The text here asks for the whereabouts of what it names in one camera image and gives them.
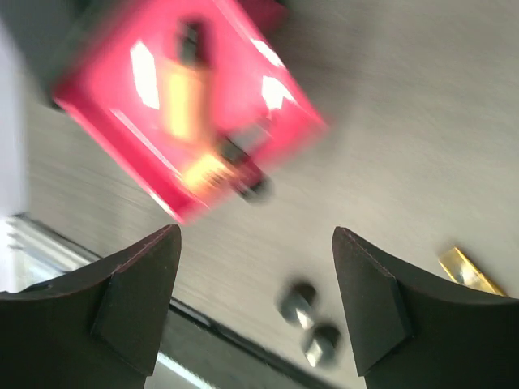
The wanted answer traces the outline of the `peach foundation bottle black cap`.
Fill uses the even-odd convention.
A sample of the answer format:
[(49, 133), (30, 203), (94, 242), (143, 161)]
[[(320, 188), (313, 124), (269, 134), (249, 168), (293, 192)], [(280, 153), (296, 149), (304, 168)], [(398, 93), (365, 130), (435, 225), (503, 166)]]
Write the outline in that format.
[(219, 136), (182, 172), (183, 186), (202, 199), (227, 186), (238, 193), (244, 186), (266, 177), (254, 161), (253, 153), (267, 137), (267, 131), (260, 126)]

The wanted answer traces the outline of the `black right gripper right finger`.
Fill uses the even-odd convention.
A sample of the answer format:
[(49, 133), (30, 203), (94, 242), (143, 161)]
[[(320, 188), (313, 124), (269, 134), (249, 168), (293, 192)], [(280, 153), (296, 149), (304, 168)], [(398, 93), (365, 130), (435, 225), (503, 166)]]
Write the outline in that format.
[(367, 387), (517, 387), (517, 299), (435, 276), (344, 227), (332, 253)]

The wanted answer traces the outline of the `beige foundation bottle black pump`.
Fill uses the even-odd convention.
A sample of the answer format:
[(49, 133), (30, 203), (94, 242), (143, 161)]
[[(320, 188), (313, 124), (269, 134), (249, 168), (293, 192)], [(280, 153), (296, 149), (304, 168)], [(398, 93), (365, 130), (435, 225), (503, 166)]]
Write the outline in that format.
[(200, 19), (184, 19), (166, 41), (159, 66), (161, 125), (177, 141), (197, 145), (210, 132), (212, 67), (207, 28)]

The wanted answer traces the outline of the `pink drawer tray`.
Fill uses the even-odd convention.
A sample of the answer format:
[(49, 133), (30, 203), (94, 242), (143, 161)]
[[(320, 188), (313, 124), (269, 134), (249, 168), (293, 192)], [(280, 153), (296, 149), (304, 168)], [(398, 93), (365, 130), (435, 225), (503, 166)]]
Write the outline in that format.
[(235, 192), (324, 121), (266, 39), (283, 1), (118, 1), (54, 101), (176, 221)]

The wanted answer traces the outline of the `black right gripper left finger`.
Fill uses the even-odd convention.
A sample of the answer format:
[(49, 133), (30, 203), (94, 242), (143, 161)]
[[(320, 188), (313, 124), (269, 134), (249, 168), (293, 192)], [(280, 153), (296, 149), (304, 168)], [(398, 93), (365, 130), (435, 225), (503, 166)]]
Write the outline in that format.
[(2, 293), (2, 387), (143, 387), (181, 247), (180, 228), (167, 225), (66, 275)]

